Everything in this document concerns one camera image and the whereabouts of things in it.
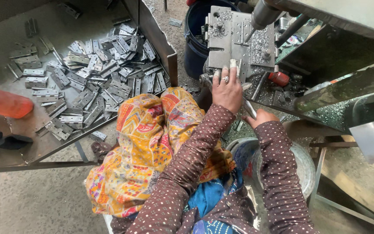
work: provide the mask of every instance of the grey floor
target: grey floor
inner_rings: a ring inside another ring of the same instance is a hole
[[[168,40],[178,52],[179,84],[195,87],[184,71],[183,37],[184,21],[181,28],[168,24],[169,18],[183,20],[188,7],[185,0],[167,0],[168,10],[163,11],[163,1],[146,0],[156,11],[153,15],[165,32]],[[114,125],[104,127],[101,131],[108,135],[106,141],[113,145],[115,141]],[[310,139],[300,139],[299,143],[308,145]],[[81,140],[88,156],[91,155],[91,140]],[[316,149],[307,148],[316,155]],[[335,170],[343,170],[348,176],[374,193],[374,164],[364,162],[358,148],[331,149],[326,159]],[[69,146],[46,161],[75,161],[79,155],[75,147]],[[59,169],[42,169],[22,172],[0,173],[0,234],[12,233],[96,233],[106,234],[103,217],[91,211],[83,180],[91,167],[71,167]],[[259,191],[254,181],[248,180],[254,190]],[[259,204],[261,196],[256,193]],[[266,224],[266,212],[259,206],[261,231],[269,233]],[[311,214],[313,222],[321,233],[374,233],[374,228],[358,219],[340,212],[321,202],[314,203]]]

